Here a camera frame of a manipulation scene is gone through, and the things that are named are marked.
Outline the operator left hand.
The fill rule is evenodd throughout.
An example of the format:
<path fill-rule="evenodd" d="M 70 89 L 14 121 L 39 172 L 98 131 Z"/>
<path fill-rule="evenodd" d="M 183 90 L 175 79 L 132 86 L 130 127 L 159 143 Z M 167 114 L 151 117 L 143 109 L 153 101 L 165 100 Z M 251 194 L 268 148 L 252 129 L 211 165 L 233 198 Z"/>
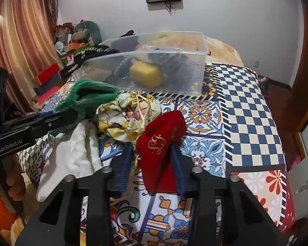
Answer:
<path fill-rule="evenodd" d="M 12 156 L 10 171 L 7 173 L 7 185 L 10 187 L 8 195 L 14 201 L 21 201 L 26 194 L 26 185 L 22 175 L 22 167 L 19 163 L 19 157 L 16 154 Z"/>

